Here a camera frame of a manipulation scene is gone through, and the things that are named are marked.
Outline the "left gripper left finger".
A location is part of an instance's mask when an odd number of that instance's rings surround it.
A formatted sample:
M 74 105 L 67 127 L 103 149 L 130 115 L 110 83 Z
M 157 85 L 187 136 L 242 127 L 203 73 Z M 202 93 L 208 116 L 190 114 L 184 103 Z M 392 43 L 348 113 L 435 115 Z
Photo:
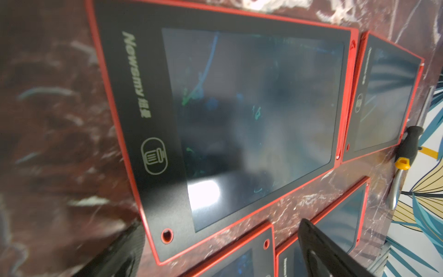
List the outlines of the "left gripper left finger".
M 74 276 L 135 277 L 144 245 L 145 229 L 141 222 L 135 221 Z

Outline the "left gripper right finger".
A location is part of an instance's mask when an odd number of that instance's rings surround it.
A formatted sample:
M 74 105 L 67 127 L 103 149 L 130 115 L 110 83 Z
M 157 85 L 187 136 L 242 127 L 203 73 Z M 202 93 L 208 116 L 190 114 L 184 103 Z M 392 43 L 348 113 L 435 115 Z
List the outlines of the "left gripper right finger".
M 373 275 L 308 219 L 301 220 L 298 239 L 309 277 L 371 277 Z

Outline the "writing tablet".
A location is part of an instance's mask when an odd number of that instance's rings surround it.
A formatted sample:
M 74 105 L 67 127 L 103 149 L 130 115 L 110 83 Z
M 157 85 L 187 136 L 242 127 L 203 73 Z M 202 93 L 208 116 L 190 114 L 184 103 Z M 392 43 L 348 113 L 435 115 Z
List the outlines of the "writing tablet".
M 311 220 L 346 253 L 350 253 L 360 243 L 369 188 L 370 177 L 365 176 Z M 275 265 L 277 277 L 308 275 L 298 233 L 276 248 Z
M 273 224 L 264 221 L 182 276 L 274 277 L 275 256 Z
M 356 28 L 188 1 L 85 7 L 158 265 L 341 164 Z
M 424 62 L 424 58 L 374 32 L 362 34 L 342 163 L 400 144 Z

